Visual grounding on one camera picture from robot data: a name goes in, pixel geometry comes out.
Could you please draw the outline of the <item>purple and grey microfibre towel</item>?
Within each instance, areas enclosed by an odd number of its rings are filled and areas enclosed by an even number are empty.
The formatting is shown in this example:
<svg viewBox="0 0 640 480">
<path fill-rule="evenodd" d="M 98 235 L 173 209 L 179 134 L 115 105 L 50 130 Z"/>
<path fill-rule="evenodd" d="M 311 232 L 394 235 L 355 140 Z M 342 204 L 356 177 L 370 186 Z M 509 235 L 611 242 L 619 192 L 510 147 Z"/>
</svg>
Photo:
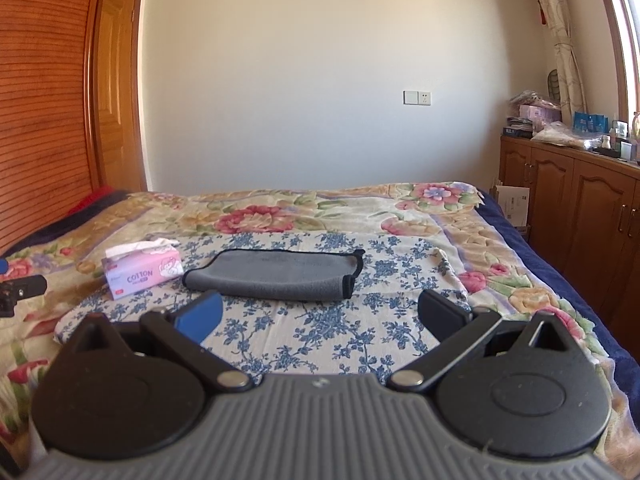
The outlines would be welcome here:
<svg viewBox="0 0 640 480">
<path fill-rule="evenodd" d="M 292 252 L 283 249 L 228 249 L 183 275 L 194 292 L 282 301 L 349 299 L 363 268 L 364 250 Z"/>
</svg>

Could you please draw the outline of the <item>floral bed quilt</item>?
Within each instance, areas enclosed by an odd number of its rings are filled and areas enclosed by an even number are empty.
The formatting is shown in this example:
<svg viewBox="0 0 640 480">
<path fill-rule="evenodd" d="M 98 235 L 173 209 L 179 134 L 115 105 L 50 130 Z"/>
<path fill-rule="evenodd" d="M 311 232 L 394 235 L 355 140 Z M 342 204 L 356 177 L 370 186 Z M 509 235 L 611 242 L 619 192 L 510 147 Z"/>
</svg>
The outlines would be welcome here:
<svg viewBox="0 0 640 480">
<path fill-rule="evenodd" d="M 6 252 L 8 278 L 43 275 L 47 292 L 20 302 L 1 323 L 1 443 L 19 464 L 27 460 L 32 392 L 86 313 L 135 318 L 153 306 L 182 304 L 176 284 L 122 300 L 108 293 L 101 268 L 107 248 L 157 237 L 180 240 L 244 233 L 363 233 L 427 238 L 457 256 L 457 277 L 469 304 L 510 318 L 540 309 L 558 314 L 608 378 L 612 419 L 597 453 L 623 477 L 639 474 L 639 417 L 616 384 L 615 362 L 594 323 L 544 284 L 477 212 L 483 192 L 462 182 L 381 184 L 341 191 L 257 190 L 180 196 L 115 191 L 77 214 L 32 233 Z"/>
</svg>

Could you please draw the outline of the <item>pink cotton tissue box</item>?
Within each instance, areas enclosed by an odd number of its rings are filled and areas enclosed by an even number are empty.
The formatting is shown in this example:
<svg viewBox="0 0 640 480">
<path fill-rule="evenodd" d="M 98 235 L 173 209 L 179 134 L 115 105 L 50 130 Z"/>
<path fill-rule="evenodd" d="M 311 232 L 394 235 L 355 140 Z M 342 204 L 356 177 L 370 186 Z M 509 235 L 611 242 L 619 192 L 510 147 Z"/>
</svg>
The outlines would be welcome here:
<svg viewBox="0 0 640 480">
<path fill-rule="evenodd" d="M 178 240 L 158 238 L 107 248 L 102 269 L 114 300 L 180 278 Z"/>
</svg>

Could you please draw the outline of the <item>red blanket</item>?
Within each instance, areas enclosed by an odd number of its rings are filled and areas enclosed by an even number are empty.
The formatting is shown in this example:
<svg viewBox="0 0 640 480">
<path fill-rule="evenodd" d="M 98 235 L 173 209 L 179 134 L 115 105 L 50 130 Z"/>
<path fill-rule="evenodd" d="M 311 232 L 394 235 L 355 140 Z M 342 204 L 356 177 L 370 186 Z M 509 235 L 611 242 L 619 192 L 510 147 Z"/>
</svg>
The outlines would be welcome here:
<svg viewBox="0 0 640 480">
<path fill-rule="evenodd" d="M 79 211 L 86 209 L 87 207 L 93 205 L 94 203 L 102 200 L 102 198 L 112 195 L 115 192 L 115 189 L 109 185 L 101 186 L 93 191 L 91 194 L 85 196 L 82 200 L 80 200 L 75 206 L 70 208 L 69 211 L 66 212 L 68 216 L 72 214 L 77 214 Z"/>
</svg>

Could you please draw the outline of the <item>white cardboard box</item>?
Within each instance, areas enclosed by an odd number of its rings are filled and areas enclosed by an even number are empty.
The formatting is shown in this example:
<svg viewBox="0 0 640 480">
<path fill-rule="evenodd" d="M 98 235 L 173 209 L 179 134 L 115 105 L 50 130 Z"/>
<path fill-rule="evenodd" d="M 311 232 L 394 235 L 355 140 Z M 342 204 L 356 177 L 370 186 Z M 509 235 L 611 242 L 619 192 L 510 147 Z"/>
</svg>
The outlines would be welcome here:
<svg viewBox="0 0 640 480">
<path fill-rule="evenodd" d="M 514 228 L 526 228 L 529 208 L 529 188 L 497 185 L 495 200 L 503 215 Z"/>
</svg>

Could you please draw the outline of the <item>dark blue bed sheet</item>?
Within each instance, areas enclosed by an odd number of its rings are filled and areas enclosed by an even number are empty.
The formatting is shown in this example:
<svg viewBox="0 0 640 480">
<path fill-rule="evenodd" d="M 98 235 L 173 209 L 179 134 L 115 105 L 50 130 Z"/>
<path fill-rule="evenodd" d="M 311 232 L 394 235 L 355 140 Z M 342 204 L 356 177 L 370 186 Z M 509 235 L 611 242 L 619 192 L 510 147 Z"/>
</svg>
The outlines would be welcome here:
<svg viewBox="0 0 640 480">
<path fill-rule="evenodd" d="M 639 364 L 631 354 L 622 347 L 605 327 L 597 313 L 582 299 L 573 286 L 561 274 L 527 244 L 521 234 L 510 225 L 498 203 L 485 191 L 484 204 L 477 207 L 477 212 L 491 226 L 493 226 L 524 262 L 524 266 L 532 271 L 537 278 L 561 297 L 567 299 L 572 306 L 585 318 L 594 323 L 594 331 L 603 348 L 615 362 L 614 378 L 616 384 L 626 393 L 629 400 L 632 417 L 639 417 Z"/>
</svg>

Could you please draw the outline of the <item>wooden sideboard cabinet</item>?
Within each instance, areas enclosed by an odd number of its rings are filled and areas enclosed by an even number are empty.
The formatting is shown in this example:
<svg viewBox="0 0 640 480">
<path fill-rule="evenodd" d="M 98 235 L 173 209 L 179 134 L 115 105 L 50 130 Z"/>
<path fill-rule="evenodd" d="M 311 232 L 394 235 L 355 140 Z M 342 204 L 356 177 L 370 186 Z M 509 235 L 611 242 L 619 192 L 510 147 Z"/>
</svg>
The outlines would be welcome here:
<svg viewBox="0 0 640 480">
<path fill-rule="evenodd" d="M 528 188 L 528 242 L 639 355 L 639 169 L 504 136 L 500 181 Z"/>
</svg>

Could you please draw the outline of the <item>wooden door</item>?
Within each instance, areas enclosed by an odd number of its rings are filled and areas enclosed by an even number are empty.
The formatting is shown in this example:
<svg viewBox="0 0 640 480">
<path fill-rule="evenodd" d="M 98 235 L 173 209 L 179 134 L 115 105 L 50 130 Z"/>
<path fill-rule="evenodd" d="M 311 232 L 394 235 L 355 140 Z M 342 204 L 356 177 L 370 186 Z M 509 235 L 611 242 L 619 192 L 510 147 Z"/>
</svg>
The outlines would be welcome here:
<svg viewBox="0 0 640 480">
<path fill-rule="evenodd" d="M 102 0 L 96 23 L 96 120 L 102 182 L 141 192 L 144 171 L 138 99 L 141 0 Z"/>
</svg>

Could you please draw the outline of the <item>clutter pile on cabinet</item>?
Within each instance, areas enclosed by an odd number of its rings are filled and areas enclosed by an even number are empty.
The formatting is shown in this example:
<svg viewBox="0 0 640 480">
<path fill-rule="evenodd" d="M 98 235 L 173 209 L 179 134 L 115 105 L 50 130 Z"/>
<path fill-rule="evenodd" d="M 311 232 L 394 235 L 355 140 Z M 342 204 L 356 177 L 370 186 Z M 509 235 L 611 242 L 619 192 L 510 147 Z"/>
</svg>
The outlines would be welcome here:
<svg viewBox="0 0 640 480">
<path fill-rule="evenodd" d="M 566 122 L 560 107 L 557 70 L 549 73 L 547 82 L 550 99 L 533 90 L 522 91 L 510 99 L 513 115 L 506 118 L 503 136 L 576 148 L 639 165 L 639 112 L 634 112 L 628 122 L 576 112 Z"/>
</svg>

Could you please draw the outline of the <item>wooden slatted wardrobe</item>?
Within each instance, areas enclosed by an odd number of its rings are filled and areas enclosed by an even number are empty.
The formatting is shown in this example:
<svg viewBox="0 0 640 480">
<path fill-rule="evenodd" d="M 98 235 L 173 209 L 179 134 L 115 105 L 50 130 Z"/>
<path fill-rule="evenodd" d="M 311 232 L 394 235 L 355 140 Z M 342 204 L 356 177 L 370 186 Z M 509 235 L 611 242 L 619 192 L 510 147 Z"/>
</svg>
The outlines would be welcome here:
<svg viewBox="0 0 640 480">
<path fill-rule="evenodd" d="M 1 247 L 102 184 L 96 161 L 101 0 L 1 0 Z"/>
</svg>

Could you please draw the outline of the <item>patterned beige curtain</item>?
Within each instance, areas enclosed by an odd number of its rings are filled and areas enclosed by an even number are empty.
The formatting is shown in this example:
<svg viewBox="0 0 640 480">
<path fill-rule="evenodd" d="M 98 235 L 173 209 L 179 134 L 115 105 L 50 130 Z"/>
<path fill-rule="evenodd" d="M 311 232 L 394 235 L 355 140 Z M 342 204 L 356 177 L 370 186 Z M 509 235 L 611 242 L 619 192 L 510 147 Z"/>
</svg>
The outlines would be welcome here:
<svg viewBox="0 0 640 480">
<path fill-rule="evenodd" d="M 562 117 L 569 124 L 576 112 L 583 113 L 586 110 L 585 90 L 572 38 L 570 9 L 567 0 L 538 1 L 553 40 Z"/>
</svg>

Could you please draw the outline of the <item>white wall socket switch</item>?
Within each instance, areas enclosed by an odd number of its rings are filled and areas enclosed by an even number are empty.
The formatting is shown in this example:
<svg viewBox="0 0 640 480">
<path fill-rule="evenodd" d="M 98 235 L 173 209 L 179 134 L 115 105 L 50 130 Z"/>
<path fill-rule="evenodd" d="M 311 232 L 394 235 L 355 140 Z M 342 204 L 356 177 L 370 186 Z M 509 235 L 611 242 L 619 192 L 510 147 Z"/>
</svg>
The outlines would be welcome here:
<svg viewBox="0 0 640 480">
<path fill-rule="evenodd" d="M 431 106 L 432 94 L 428 91 L 405 90 L 402 92 L 405 105 Z"/>
</svg>

